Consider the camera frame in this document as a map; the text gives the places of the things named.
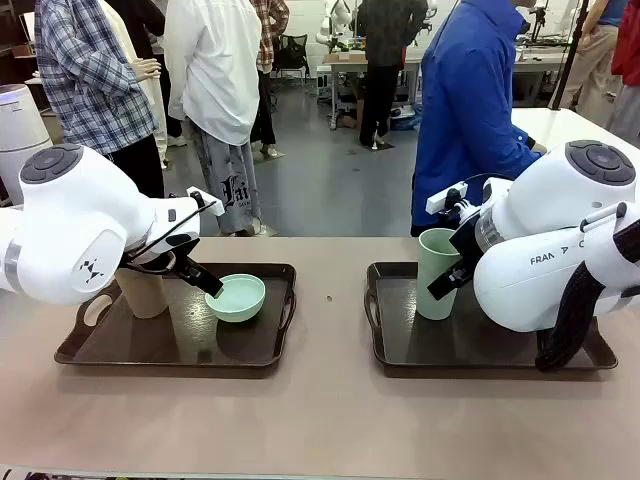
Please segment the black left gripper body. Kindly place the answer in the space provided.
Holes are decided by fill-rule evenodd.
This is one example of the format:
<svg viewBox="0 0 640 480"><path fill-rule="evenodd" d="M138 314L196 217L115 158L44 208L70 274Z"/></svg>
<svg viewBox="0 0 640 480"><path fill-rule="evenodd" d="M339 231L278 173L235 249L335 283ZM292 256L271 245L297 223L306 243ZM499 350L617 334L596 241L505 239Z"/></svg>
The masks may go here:
<svg viewBox="0 0 640 480"><path fill-rule="evenodd" d="M194 262L189 254L199 243L198 237L187 233L171 234L158 243L163 248L161 253L146 256L142 254L136 259L128 256L128 269L139 273L151 275L174 275L184 281L197 281L201 278L201 268Z"/></svg>

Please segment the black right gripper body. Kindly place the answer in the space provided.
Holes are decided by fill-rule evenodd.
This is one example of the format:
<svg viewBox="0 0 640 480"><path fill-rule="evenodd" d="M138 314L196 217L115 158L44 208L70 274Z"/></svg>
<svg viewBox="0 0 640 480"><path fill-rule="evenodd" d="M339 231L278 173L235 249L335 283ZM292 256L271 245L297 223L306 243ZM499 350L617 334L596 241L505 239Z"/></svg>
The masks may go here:
<svg viewBox="0 0 640 480"><path fill-rule="evenodd" d="M479 214L473 214L466 218L449 240L461 256L462 268L467 273L474 272L481 258L481 248L475 235L475 228L479 218Z"/></svg>

